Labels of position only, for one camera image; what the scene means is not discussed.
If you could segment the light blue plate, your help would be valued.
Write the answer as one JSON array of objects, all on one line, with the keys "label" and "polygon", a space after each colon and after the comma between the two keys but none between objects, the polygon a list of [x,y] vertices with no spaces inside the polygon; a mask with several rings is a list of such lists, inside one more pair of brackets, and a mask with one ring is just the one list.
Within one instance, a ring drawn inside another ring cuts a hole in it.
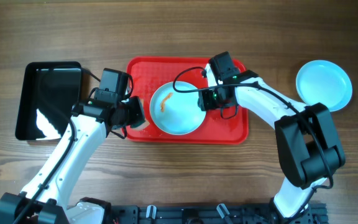
[{"label": "light blue plate", "polygon": [[345,108],[352,98],[352,83],[348,74],[327,60],[304,64],[295,80],[296,90],[307,105],[322,103],[329,111]]},{"label": "light blue plate", "polygon": [[152,95],[149,111],[154,124],[163,132],[185,135],[198,129],[206,112],[198,106],[196,87],[177,81],[160,86]]}]

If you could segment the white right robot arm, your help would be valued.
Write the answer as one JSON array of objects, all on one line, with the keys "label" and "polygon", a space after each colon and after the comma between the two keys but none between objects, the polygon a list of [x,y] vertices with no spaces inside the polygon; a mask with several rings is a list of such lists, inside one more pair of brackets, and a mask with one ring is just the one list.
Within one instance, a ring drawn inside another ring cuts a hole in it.
[{"label": "white right robot arm", "polygon": [[240,71],[229,52],[210,58],[202,75],[209,86],[199,93],[201,110],[246,108],[274,129],[285,178],[272,207],[282,223],[301,217],[317,190],[333,187],[334,173],[346,162],[329,109],[294,101],[255,72]]}]

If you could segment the orange sponge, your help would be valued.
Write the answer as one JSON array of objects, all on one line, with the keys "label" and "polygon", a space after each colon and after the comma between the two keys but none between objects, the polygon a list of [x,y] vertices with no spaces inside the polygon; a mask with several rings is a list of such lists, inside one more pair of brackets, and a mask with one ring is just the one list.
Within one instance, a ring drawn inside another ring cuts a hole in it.
[{"label": "orange sponge", "polygon": [[[144,100],[143,99],[140,99],[140,103],[142,105],[142,108],[144,108]],[[149,125],[149,121],[147,120],[147,118],[144,119],[144,122],[142,124],[140,124],[139,126],[135,127],[135,128],[132,128],[136,131],[141,131],[143,129],[145,129],[148,125]]]}]

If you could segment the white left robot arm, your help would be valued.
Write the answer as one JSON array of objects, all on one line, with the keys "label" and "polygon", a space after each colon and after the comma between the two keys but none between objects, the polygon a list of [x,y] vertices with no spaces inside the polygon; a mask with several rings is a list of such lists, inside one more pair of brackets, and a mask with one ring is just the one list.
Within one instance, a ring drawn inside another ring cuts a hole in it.
[{"label": "white left robot arm", "polygon": [[130,74],[105,68],[99,87],[73,106],[65,133],[38,174],[19,194],[1,197],[0,223],[112,223],[109,202],[83,198],[69,208],[68,201],[86,163],[108,135],[144,123],[133,90]]}]

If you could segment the light blue plate back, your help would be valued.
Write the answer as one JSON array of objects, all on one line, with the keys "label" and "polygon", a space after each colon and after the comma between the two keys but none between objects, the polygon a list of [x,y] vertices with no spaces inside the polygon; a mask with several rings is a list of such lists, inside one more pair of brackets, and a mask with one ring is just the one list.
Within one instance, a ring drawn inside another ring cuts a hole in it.
[{"label": "light blue plate back", "polygon": [[352,83],[348,74],[327,60],[304,64],[295,80],[296,90],[307,105],[322,103],[329,111],[345,108],[352,98]]}]

